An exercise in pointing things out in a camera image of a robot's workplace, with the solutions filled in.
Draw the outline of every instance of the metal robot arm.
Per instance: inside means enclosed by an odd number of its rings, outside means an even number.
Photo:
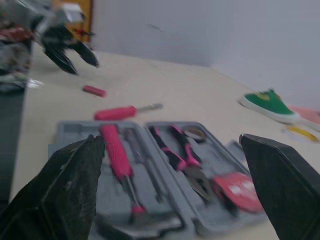
[[[33,32],[34,41],[62,70],[77,74],[65,55],[66,48],[75,50],[88,64],[98,67],[94,53],[65,27],[67,23],[84,21],[80,6],[74,3],[61,3],[59,7],[53,5],[51,0],[0,0],[0,17]]]

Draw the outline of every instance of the red screwdriver handle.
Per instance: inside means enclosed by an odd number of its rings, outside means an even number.
[[[105,149],[108,153],[114,175],[123,180],[125,176],[132,176],[132,168],[127,158],[124,146],[122,145],[115,125],[106,124],[100,128],[100,133],[105,142]]]
[[[115,121],[133,117],[137,109],[134,106],[116,107],[97,111],[94,114],[94,120],[97,121]]]

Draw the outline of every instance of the green shoe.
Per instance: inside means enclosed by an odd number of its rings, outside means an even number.
[[[248,109],[281,123],[293,124],[300,120],[300,115],[287,108],[273,89],[245,94],[239,102]]]

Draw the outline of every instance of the pliers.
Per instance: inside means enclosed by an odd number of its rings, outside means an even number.
[[[167,155],[169,164],[176,171],[182,171],[187,178],[192,189],[199,194],[206,201],[211,201],[215,194],[211,189],[211,184],[206,175],[201,171],[201,159],[193,151],[190,142],[183,132],[176,126],[171,125],[169,127],[170,133],[177,140],[180,148],[181,155],[172,151],[160,137],[158,129],[154,126],[149,128],[152,136],[160,149]]]

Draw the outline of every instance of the gray plastic tool case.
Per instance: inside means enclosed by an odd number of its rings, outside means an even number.
[[[161,214],[176,211],[183,220],[181,230],[171,231],[162,239],[192,239],[195,232],[200,236],[212,236],[227,233],[237,228],[251,225],[266,219],[263,212],[252,214],[239,210],[235,217],[224,207],[218,197],[210,204],[205,204],[201,197],[191,188],[181,171],[175,171],[168,163],[167,156],[158,147],[152,137],[149,127],[157,127],[161,138],[176,153],[179,147],[168,128],[176,125],[183,129],[194,126],[201,129],[207,136],[204,143],[198,144],[189,138],[196,154],[201,158],[201,167],[210,180],[215,175],[231,172],[241,172],[250,175],[248,170],[223,146],[203,125],[197,122],[149,122],[144,127],[134,122],[126,121],[63,121],[58,124],[55,148],[60,148],[76,141],[84,140],[89,134],[99,136],[99,129],[104,124],[115,124],[119,138],[123,144],[133,170],[133,182],[141,204],[148,213]],[[132,130],[136,141],[147,160],[147,167],[156,180],[155,189],[143,164],[136,161],[124,133]],[[162,201],[157,200],[161,192]],[[123,191],[122,186],[113,176],[108,154],[105,154],[101,166],[96,195],[96,213],[105,216],[112,222],[125,224],[131,216],[131,201]],[[92,224],[89,240],[102,240],[95,223]]]

